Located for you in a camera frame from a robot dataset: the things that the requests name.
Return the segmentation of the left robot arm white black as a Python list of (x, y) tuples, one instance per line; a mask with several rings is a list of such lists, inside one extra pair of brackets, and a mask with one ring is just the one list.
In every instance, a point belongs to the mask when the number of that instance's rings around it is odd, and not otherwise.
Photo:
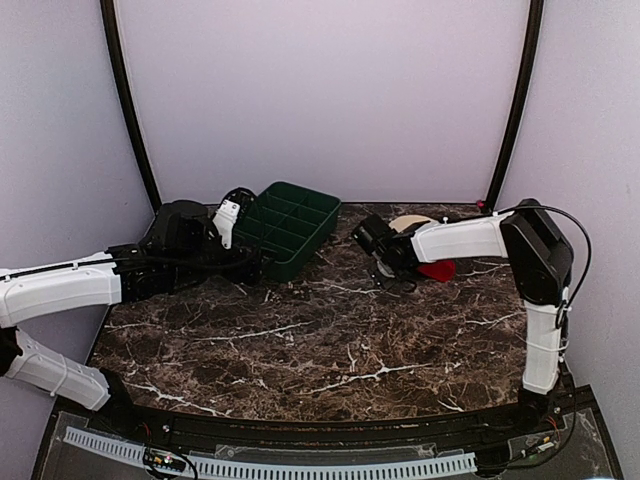
[(119, 375), (71, 360), (35, 341), (20, 323), (89, 306), (132, 304), (198, 286), (214, 275), (243, 279), (260, 269), (259, 246), (235, 239), (255, 195), (237, 189), (216, 212), (198, 202), (162, 205), (141, 240), (66, 263), (1, 272), (1, 374), (101, 412), (120, 436), (141, 427)]

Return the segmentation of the green compartment tray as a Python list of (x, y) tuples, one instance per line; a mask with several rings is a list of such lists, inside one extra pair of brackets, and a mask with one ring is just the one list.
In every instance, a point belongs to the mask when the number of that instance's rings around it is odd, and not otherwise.
[(284, 181), (258, 195), (257, 204), (237, 221), (233, 240), (262, 245), (268, 259), (264, 274), (287, 283), (293, 280), (337, 225), (341, 200)]

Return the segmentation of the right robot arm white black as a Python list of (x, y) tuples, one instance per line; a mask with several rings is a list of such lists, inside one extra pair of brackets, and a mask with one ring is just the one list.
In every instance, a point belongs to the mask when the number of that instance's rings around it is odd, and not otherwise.
[(352, 237), (376, 262), (372, 274), (380, 286), (421, 275), (447, 282), (459, 259), (507, 260), (526, 312), (526, 362), (522, 377), (528, 396), (510, 413), (521, 434), (534, 432), (549, 416), (538, 395), (549, 394), (560, 375), (567, 348), (568, 313), (582, 283), (572, 279), (574, 250), (552, 217), (558, 208), (525, 199), (491, 214), (449, 221), (405, 216), (390, 223), (373, 214)]

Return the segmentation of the red sock plain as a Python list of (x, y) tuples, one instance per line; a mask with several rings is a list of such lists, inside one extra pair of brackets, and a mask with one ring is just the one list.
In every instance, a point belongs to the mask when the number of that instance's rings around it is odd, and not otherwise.
[(452, 280), (456, 274), (456, 264), (453, 260), (439, 260), (433, 263), (423, 263), (416, 271), (435, 281), (446, 283)]

